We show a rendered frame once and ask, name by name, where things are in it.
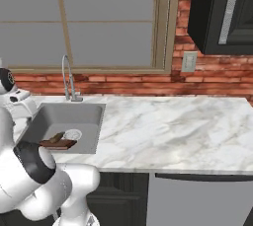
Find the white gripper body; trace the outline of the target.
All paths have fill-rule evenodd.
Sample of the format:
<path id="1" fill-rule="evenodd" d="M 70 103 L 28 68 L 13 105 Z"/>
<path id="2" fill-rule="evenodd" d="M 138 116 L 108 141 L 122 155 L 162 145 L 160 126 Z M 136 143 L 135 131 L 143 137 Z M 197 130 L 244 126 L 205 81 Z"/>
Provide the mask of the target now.
<path id="1" fill-rule="evenodd" d="M 18 102 L 9 102 L 6 105 L 13 119 L 33 117 L 37 112 L 37 105 L 34 100 L 24 99 Z"/>

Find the grey steel sink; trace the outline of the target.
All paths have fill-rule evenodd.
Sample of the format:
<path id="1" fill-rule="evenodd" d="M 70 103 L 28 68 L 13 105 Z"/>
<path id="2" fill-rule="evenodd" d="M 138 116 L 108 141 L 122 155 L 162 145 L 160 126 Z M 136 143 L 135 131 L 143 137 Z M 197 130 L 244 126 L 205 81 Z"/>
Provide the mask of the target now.
<path id="1" fill-rule="evenodd" d="M 105 104 L 42 103 L 18 141 L 39 144 L 63 132 L 63 139 L 76 143 L 60 149 L 53 146 L 52 153 L 95 154 L 105 108 Z"/>

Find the silver sink faucet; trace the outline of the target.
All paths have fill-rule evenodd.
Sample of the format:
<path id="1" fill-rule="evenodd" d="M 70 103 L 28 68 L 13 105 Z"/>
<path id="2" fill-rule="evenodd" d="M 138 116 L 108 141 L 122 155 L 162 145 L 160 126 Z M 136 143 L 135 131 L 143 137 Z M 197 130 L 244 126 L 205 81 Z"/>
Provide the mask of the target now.
<path id="1" fill-rule="evenodd" d="M 82 102 L 83 98 L 78 96 L 75 91 L 71 66 L 67 55 L 61 59 L 61 72 L 63 77 L 65 99 L 71 102 Z"/>

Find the brown wooden cutting board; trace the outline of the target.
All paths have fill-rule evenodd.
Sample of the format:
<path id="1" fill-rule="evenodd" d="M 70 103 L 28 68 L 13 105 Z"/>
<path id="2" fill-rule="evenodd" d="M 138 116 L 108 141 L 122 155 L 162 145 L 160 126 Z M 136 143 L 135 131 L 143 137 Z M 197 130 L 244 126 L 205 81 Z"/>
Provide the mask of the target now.
<path id="1" fill-rule="evenodd" d="M 40 142 L 40 146 L 48 148 L 49 150 L 68 150 L 77 143 L 76 140 L 60 139 L 57 142 L 50 142 L 49 140 L 44 140 Z"/>

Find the black base cabinet door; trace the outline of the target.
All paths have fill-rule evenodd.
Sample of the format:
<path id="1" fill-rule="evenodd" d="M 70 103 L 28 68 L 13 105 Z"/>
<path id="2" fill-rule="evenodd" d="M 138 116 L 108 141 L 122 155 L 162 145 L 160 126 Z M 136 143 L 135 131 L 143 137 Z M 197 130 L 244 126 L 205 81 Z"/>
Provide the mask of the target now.
<path id="1" fill-rule="evenodd" d="M 101 226 L 146 226 L 148 182 L 146 173 L 101 173 L 88 206 Z"/>

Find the grey dishwasher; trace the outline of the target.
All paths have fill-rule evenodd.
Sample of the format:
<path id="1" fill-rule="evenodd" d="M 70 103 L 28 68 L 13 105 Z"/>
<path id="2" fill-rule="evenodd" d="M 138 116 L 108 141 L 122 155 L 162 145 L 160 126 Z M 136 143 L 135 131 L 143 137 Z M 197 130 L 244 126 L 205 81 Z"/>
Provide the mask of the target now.
<path id="1" fill-rule="evenodd" d="M 253 182 L 190 182 L 149 175 L 146 226 L 243 226 Z"/>

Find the window with tan frame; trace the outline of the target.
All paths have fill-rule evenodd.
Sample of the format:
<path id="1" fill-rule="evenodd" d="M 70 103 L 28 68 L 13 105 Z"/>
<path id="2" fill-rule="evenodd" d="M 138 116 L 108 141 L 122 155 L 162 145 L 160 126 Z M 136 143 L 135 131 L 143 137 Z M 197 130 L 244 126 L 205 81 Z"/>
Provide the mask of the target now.
<path id="1" fill-rule="evenodd" d="M 178 0 L 0 0 L 0 61 L 15 73 L 168 73 Z"/>

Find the grey wall outlet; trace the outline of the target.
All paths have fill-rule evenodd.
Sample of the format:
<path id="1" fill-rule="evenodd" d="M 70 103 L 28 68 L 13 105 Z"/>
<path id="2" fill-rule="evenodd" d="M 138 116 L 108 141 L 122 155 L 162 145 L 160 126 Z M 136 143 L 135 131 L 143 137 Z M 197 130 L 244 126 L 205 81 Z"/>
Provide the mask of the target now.
<path id="1" fill-rule="evenodd" d="M 196 69 L 198 53 L 196 51 L 185 51 L 182 60 L 182 72 L 194 72 Z"/>

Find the black wall cabinet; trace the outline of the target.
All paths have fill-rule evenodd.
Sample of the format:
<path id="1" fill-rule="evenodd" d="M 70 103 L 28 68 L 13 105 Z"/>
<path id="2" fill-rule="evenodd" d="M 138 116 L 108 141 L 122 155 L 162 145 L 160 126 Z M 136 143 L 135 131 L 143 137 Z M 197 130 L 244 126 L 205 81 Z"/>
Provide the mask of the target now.
<path id="1" fill-rule="evenodd" d="M 204 54 L 206 40 L 209 32 L 212 0 L 192 0 L 188 35 L 191 37 L 199 51 Z"/>

